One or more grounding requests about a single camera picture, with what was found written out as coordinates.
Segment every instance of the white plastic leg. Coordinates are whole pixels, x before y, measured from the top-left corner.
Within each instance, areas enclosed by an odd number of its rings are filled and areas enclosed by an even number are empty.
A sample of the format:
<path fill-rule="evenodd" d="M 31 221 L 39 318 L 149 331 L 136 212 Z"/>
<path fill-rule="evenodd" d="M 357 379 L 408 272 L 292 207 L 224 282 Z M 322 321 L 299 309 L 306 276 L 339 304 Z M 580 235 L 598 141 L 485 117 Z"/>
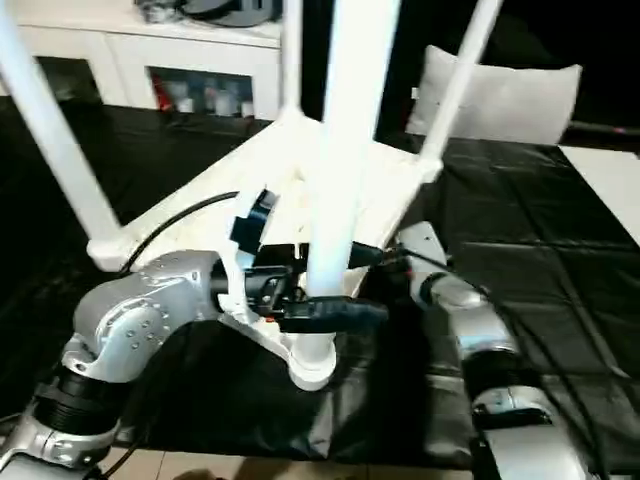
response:
<path fill-rule="evenodd" d="M 300 64 L 302 60 L 302 0 L 285 0 L 282 32 L 283 99 L 280 115 L 300 110 Z"/>
<path fill-rule="evenodd" d="M 312 217 L 307 293 L 311 297 L 344 294 L 367 145 L 378 122 L 399 8 L 399 0 L 340 0 L 335 5 L 325 151 L 308 177 Z M 333 334 L 298 337 L 289 361 L 298 386 L 316 390 L 328 382 L 336 365 L 333 338 Z"/>
<path fill-rule="evenodd" d="M 44 74 L 0 0 L 0 72 L 42 156 L 91 240 L 108 259 L 118 256 L 121 229 L 58 108 Z"/>
<path fill-rule="evenodd" d="M 442 153 L 451 136 L 453 123 L 473 77 L 473 69 L 480 61 L 484 47 L 493 30 L 503 0 L 478 0 L 476 8 L 462 39 L 456 68 L 447 85 L 442 103 L 420 152 L 424 170 L 432 170 L 431 164 L 442 167 Z"/>

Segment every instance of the table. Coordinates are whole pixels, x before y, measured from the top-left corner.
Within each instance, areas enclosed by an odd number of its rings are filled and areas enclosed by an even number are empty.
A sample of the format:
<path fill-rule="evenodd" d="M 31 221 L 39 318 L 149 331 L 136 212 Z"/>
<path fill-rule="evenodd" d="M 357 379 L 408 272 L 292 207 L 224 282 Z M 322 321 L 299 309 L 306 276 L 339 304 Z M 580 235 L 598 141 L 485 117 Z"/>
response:
<path fill-rule="evenodd" d="M 123 221 L 261 128 L 114 107 L 65 112 Z M 0 237 L 8 252 L 0 289 L 2 415 L 28 402 L 71 333 L 76 302 L 109 275 L 84 254 L 80 227 L 6 103 L 0 124 L 0 208 L 10 226 Z M 455 268 L 490 287 L 548 342 L 603 430 L 614 469 L 637 471 L 637 225 L 619 187 L 606 188 L 632 178 L 600 181 L 597 159 L 574 153 L 566 154 L 592 184 L 596 178 L 593 188 L 626 230 L 558 149 L 464 140 L 451 142 L 443 175 L 423 189 L 405 222 L 432 221 Z M 624 172 L 637 168 L 629 157 L 619 161 Z M 41 235 L 46 250 L 34 248 Z M 468 468 L 473 430 L 447 323 L 420 312 L 394 279 L 370 275 L 363 295 L 387 303 L 392 321 L 377 332 L 338 336 L 339 366 L 324 391 L 296 389 L 278 358 L 220 324 L 201 323 L 154 359 L 125 423 L 159 408 L 145 446 L 163 450 Z M 534 361 L 571 407 L 535 352 Z"/>
<path fill-rule="evenodd" d="M 562 152 L 615 215 L 633 240 L 640 244 L 640 216 L 634 200 L 640 161 L 631 152 L 562 147 Z"/>

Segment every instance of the silver robotic arm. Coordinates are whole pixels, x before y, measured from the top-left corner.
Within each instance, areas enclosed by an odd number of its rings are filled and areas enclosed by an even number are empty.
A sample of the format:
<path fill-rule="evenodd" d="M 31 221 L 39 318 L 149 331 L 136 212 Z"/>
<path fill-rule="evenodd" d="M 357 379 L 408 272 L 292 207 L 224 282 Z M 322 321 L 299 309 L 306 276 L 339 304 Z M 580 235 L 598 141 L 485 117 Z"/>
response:
<path fill-rule="evenodd" d="M 167 338 L 220 312 L 211 295 L 219 256 L 185 251 L 98 286 L 78 305 L 76 333 L 0 450 L 1 480 L 82 479 L 108 453 L 129 386 Z"/>
<path fill-rule="evenodd" d="M 402 231 L 403 246 L 446 265 L 427 222 Z M 591 475 L 565 422 L 543 392 L 540 375 L 488 299 L 472 285 L 417 257 L 409 259 L 411 296 L 449 319 L 478 431 L 475 478 L 586 480 Z"/>
<path fill-rule="evenodd" d="M 0 480 L 87 478 L 109 452 L 131 384 L 187 323 L 220 320 L 279 354 L 274 345 L 290 344 L 290 334 L 367 328 L 386 320 L 386 309 L 371 302 L 306 298 L 298 278 L 308 244 L 299 245 L 298 257 L 293 245 L 260 245 L 273 205 L 269 195 L 261 193 L 246 217 L 236 217 L 232 255 L 163 255 L 80 301 L 75 333 L 53 378 L 38 386 L 0 449 Z M 370 265 L 381 255 L 354 243 L 349 267 Z M 274 322 L 265 328 L 263 317 Z"/>

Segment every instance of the black cable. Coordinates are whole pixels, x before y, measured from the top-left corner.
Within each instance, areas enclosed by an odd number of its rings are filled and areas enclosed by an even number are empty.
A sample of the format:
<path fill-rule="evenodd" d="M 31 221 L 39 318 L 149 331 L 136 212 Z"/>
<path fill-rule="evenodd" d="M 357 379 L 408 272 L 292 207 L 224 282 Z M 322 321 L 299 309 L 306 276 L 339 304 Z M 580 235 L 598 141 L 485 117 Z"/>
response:
<path fill-rule="evenodd" d="M 175 379 L 178 376 L 179 371 L 184 369 L 185 367 L 187 351 L 190 343 L 189 338 L 191 336 L 191 331 L 193 329 L 193 323 L 187 324 L 186 328 L 188 330 L 185 332 L 184 341 L 182 342 L 182 348 L 180 351 L 180 361 L 176 362 L 176 367 L 173 373 L 171 374 L 171 381 L 168 382 L 167 384 L 169 386 L 174 383 Z M 165 394 L 163 395 L 158 395 L 157 398 L 166 398 L 168 396 L 167 393 L 169 392 L 165 392 Z M 131 458 L 131 456 L 136 452 L 136 450 L 138 450 L 140 445 L 142 445 L 143 441 L 148 441 L 148 437 L 149 437 L 149 434 L 151 433 L 151 429 L 154 427 L 156 421 L 158 420 L 158 417 L 160 416 L 161 411 L 162 411 L 162 404 L 158 406 L 157 410 L 153 415 L 150 415 L 148 417 L 149 420 L 147 421 L 146 425 L 140 430 L 140 434 L 135 438 L 133 442 L 131 442 L 131 445 L 129 445 L 129 448 L 127 448 L 127 451 L 122 454 L 122 457 L 120 457 L 116 461 L 116 463 L 114 463 L 111 467 L 109 467 L 109 469 L 106 472 L 104 472 L 103 474 L 97 477 L 92 477 L 91 474 L 89 474 L 86 480 L 89 480 L 92 478 L 96 480 L 107 480 L 111 478 L 118 470 L 120 470 L 120 468 L 122 468 L 122 466 L 127 462 L 127 460 L 129 460 L 129 458 Z"/>
<path fill-rule="evenodd" d="M 213 205 L 214 203 L 222 202 L 224 200 L 229 200 L 237 196 L 238 196 L 238 192 L 227 192 L 227 193 L 221 193 L 220 195 L 215 195 L 210 198 L 206 198 L 197 203 L 194 203 L 188 208 L 185 208 L 181 212 L 176 213 L 175 215 L 170 217 L 168 220 L 158 225 L 156 229 L 153 230 L 153 232 L 151 232 L 149 236 L 145 238 L 140 243 L 140 245 L 138 245 L 138 247 L 134 250 L 134 252 L 131 254 L 131 257 L 129 257 L 129 260 L 127 260 L 126 263 L 120 269 L 120 272 L 119 272 L 120 275 L 125 275 L 130 273 L 131 267 L 133 267 L 133 265 L 136 263 L 136 260 L 138 260 L 140 255 L 142 255 L 142 253 L 147 249 L 147 247 L 151 245 L 151 242 L 153 242 L 158 237 L 158 235 L 164 232 L 167 228 L 178 223 L 180 220 L 191 215 L 192 213 L 197 212 L 198 210 L 202 210 L 204 207 L 208 207 L 209 205 Z"/>
<path fill-rule="evenodd" d="M 602 445 L 602 438 L 600 436 L 600 432 L 598 431 L 598 428 L 596 427 L 596 424 L 593 421 L 593 418 L 589 414 L 587 406 L 585 405 L 584 401 L 580 398 L 580 395 L 575 389 L 573 383 L 571 382 L 571 380 L 569 380 L 569 377 L 567 376 L 566 372 L 564 371 L 564 369 L 562 368 L 558 360 L 551 353 L 547 345 L 542 341 L 542 339 L 538 336 L 538 334 L 535 331 L 533 331 L 533 329 L 529 327 L 516 312 L 508 309 L 502 301 L 496 298 L 495 295 L 491 294 L 485 288 L 463 278 L 459 273 L 455 272 L 453 269 L 449 268 L 444 263 L 434 260 L 432 258 L 426 257 L 424 255 L 421 255 L 412 250 L 408 250 L 406 248 L 401 248 L 400 252 L 404 253 L 405 255 L 409 255 L 411 257 L 415 257 L 424 262 L 427 262 L 433 265 L 434 267 L 439 268 L 442 271 L 448 273 L 449 275 L 452 275 L 458 278 L 459 280 L 469 284 L 478 294 L 484 296 L 493 305 L 493 307 L 496 309 L 499 315 L 504 316 L 512 324 L 512 330 L 515 330 L 515 325 L 517 325 L 527 334 L 529 339 L 533 341 L 533 343 L 536 345 L 536 347 L 540 350 L 542 355 L 545 357 L 545 360 L 549 363 L 549 365 L 551 365 L 551 368 L 553 368 L 555 373 L 558 375 L 558 378 L 560 379 L 563 386 L 567 390 L 567 393 L 571 397 L 571 401 L 578 408 L 578 411 L 580 412 L 580 415 L 582 416 L 584 423 L 587 426 L 589 437 L 591 438 L 590 447 L 592 450 L 591 453 L 593 455 L 593 459 L 596 467 L 596 473 L 600 476 L 601 480 L 608 480 L 609 469 L 608 469 L 607 461 L 604 454 L 604 448 Z M 545 390 L 545 394 L 549 396 L 549 400 L 552 401 L 552 403 L 556 405 L 560 405 L 560 402 L 558 401 L 558 399 L 555 398 L 555 396 L 551 393 L 551 391 L 549 391 L 549 389 L 545 387 L 544 390 Z M 576 426 L 573 419 L 568 415 L 568 413 L 564 409 L 560 410 L 560 413 L 565 417 L 565 421 Z"/>
<path fill-rule="evenodd" d="M 4 425 L 7 422 L 10 422 L 22 415 L 22 412 L 12 413 L 11 415 L 7 415 L 5 417 L 0 418 L 0 425 Z"/>

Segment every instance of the white shelf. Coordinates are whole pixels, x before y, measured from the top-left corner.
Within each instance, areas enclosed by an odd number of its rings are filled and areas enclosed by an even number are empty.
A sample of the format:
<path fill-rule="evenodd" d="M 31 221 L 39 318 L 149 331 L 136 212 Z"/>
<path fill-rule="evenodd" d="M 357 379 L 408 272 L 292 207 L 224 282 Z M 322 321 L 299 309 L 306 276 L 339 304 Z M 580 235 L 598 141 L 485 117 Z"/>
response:
<path fill-rule="evenodd" d="M 190 20 L 148 24 L 133 5 L 133 0 L 7 0 L 7 5 L 16 22 L 22 26 L 280 48 L 281 26 L 278 22 L 266 22 L 251 28 L 216 27 Z"/>

